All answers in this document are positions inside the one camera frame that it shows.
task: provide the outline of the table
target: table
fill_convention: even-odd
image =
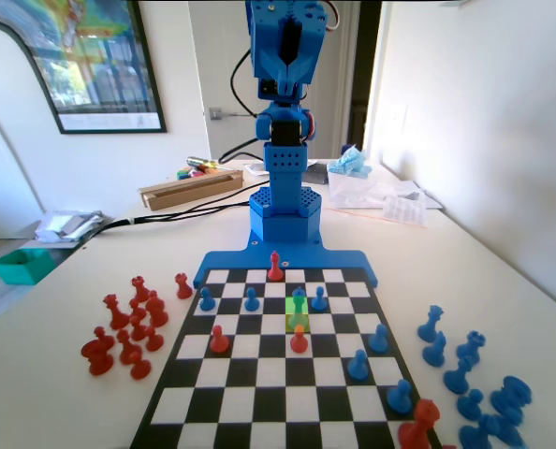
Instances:
[[[394,179],[383,168],[378,174],[385,181]],[[260,181],[252,178],[245,173],[246,184]],[[439,210],[427,211],[426,228],[394,224],[375,219],[377,210],[351,210],[365,216],[331,210],[328,186],[313,188],[323,196],[326,247],[366,252],[380,282],[376,292],[390,330],[419,393],[440,409],[436,430],[441,441],[459,444],[459,428],[467,424],[442,374],[457,364],[455,347],[477,329],[487,343],[479,365],[467,376],[470,386],[489,395],[502,386],[504,376],[520,377],[534,394],[534,403],[524,409],[522,436],[531,448],[556,448],[556,303]],[[228,202],[246,200],[254,191]],[[136,195],[135,203],[126,216],[150,213]],[[1,315],[0,449],[128,447],[190,303],[176,299],[174,275],[183,271],[192,280],[206,252],[241,249],[248,236],[247,208],[115,228],[77,250]],[[94,337],[95,326],[110,321],[101,302],[104,295],[117,294],[128,309],[135,275],[143,276],[167,303],[170,323],[161,329],[166,344],[147,354],[153,372],[143,381],[133,381],[117,359],[110,372],[93,378],[80,348]],[[416,335],[431,304],[445,311],[437,327],[448,341],[444,369],[423,361],[425,343]],[[116,345],[112,353],[119,349]],[[487,400],[482,405],[492,413]]]

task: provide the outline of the blue chess piece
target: blue chess piece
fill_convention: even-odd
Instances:
[[[328,307],[328,301],[324,298],[324,287],[318,286],[315,290],[315,298],[312,301],[312,309],[324,311]]]
[[[388,350],[387,327],[380,324],[375,327],[375,333],[368,338],[368,344],[375,353],[383,354]]]
[[[256,298],[256,289],[247,288],[247,299],[244,301],[244,308],[247,311],[256,311],[259,309],[259,299]]]
[[[400,414],[408,414],[413,409],[411,398],[411,384],[400,379],[397,386],[393,386],[387,391],[387,402],[392,410]]]
[[[457,395],[464,395],[469,389],[469,384],[465,380],[465,374],[472,370],[472,359],[470,357],[462,357],[457,364],[458,368],[445,372],[443,381],[446,388]]]
[[[477,350],[486,344],[486,338],[476,330],[472,330],[467,334],[467,342],[457,346],[457,357],[461,358],[468,355],[472,358],[472,364],[475,365],[480,361],[480,355]]]
[[[215,307],[215,299],[212,298],[212,294],[210,293],[210,289],[207,287],[203,287],[201,289],[201,301],[199,302],[199,308],[203,311],[210,311]]]
[[[421,352],[421,356],[424,357],[424,360],[429,365],[440,368],[445,364],[445,346],[446,337],[441,330],[436,335],[436,340],[434,340],[433,345],[424,348],[424,350]]]
[[[459,441],[462,447],[471,449],[491,449],[492,445],[488,441],[489,435],[499,433],[500,427],[495,416],[483,414],[477,421],[477,428],[463,426],[459,430]]]
[[[457,399],[457,410],[466,419],[477,421],[482,415],[479,403],[483,398],[484,395],[480,390],[470,390],[469,395]]]
[[[356,381],[366,380],[370,371],[368,370],[368,357],[365,355],[365,351],[357,349],[355,357],[351,359],[346,369],[349,371],[349,376]]]
[[[436,340],[436,322],[440,320],[440,315],[442,314],[443,310],[440,307],[430,306],[428,323],[417,328],[417,334],[422,340],[427,343],[432,343]]]

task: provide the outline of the red pawn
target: red pawn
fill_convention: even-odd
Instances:
[[[145,347],[150,353],[154,353],[164,344],[164,337],[156,334],[155,327],[153,326],[147,326],[147,328],[145,329],[145,335],[149,337],[147,343],[145,344]]]
[[[116,336],[118,341],[122,344],[122,352],[120,353],[120,362],[123,365],[130,365],[130,355],[132,353],[142,353],[142,349],[137,344],[132,344],[130,338],[128,337],[128,332],[122,329],[118,332]]]
[[[115,295],[107,295],[103,302],[106,303],[106,307],[111,311],[110,327],[113,330],[122,329],[128,324],[130,317],[118,309],[118,300]]]
[[[271,268],[268,271],[268,279],[270,281],[281,281],[285,276],[285,273],[280,269],[280,255],[277,252],[273,252],[270,256]]]
[[[188,286],[186,279],[184,273],[178,273],[174,278],[174,281],[178,284],[178,292],[176,292],[178,299],[188,299],[193,295],[193,289]]]
[[[307,351],[308,344],[307,339],[305,339],[305,329],[302,325],[297,325],[295,327],[295,335],[290,339],[290,349],[297,354],[301,354]]]
[[[142,353],[134,352],[130,355],[130,363],[134,363],[134,367],[130,370],[130,376],[135,381],[140,381],[144,377],[147,377],[147,374],[151,372],[151,363],[149,360],[142,360]]]
[[[230,346],[230,341],[228,341],[228,337],[222,334],[222,327],[216,325],[212,329],[213,338],[212,342],[210,343],[210,349],[215,353],[223,353],[228,349]]]

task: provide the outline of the wall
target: wall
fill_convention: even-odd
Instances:
[[[556,1],[440,3],[391,4],[373,157],[556,298]]]
[[[121,214],[188,155],[209,157],[186,2],[141,2],[166,134],[61,135],[31,66],[0,31],[0,129],[46,210]]]

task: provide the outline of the blue plastic object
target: blue plastic object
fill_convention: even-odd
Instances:
[[[388,350],[387,333],[388,329],[383,324],[375,327],[375,332],[368,338],[368,344],[372,351],[383,354]]]
[[[477,350],[484,344],[486,344],[486,338],[476,330],[472,330],[467,334],[467,342],[457,346],[457,357],[461,358],[467,355],[472,359],[472,364],[475,365],[480,361]]]
[[[370,371],[368,369],[368,356],[366,356],[365,351],[357,349],[355,357],[348,363],[346,370],[349,371],[349,376],[356,381],[366,380]]]
[[[434,340],[433,345],[424,348],[421,352],[421,356],[424,357],[424,360],[429,365],[440,368],[445,364],[445,346],[446,337],[441,330],[438,332],[438,335],[436,335],[436,340]]]
[[[392,410],[400,414],[408,414],[413,408],[411,398],[411,384],[405,379],[400,379],[397,386],[387,391],[387,402]]]
[[[482,415],[479,403],[484,398],[480,390],[473,389],[469,391],[469,395],[457,399],[457,410],[466,419],[477,421]]]
[[[443,310],[439,306],[430,306],[428,322],[417,328],[417,334],[422,340],[427,343],[432,343],[436,340],[436,322],[440,320],[440,315],[442,314]]]
[[[207,287],[201,289],[201,301],[199,302],[199,308],[203,311],[210,311],[215,307],[215,299],[212,298],[212,293]]]
[[[465,380],[465,374],[472,370],[472,359],[470,357],[462,357],[457,364],[455,370],[445,372],[443,381],[446,388],[457,395],[464,395],[469,389],[469,384]]]

